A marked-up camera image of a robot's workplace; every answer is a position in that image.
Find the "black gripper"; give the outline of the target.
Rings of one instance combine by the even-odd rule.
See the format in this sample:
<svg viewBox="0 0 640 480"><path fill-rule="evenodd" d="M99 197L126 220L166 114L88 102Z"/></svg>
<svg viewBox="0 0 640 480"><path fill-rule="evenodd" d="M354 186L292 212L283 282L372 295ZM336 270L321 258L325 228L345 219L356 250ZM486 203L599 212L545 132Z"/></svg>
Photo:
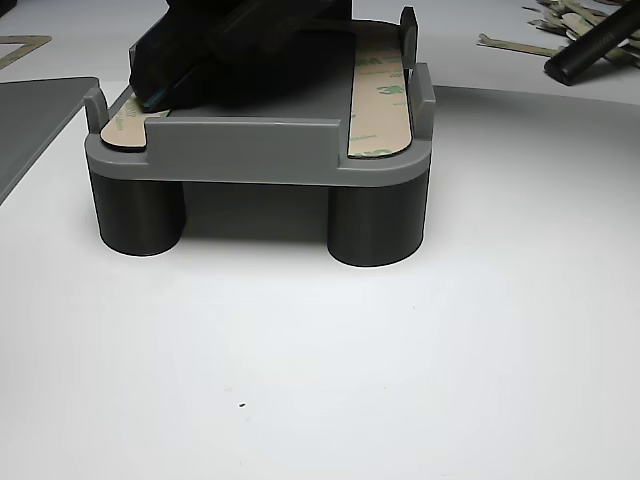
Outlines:
<svg viewBox="0 0 640 480"><path fill-rule="evenodd" d="M145 111L188 108L216 85L277 62L315 20L349 20L350 1L170 1L137 42L129 84Z"/></svg>

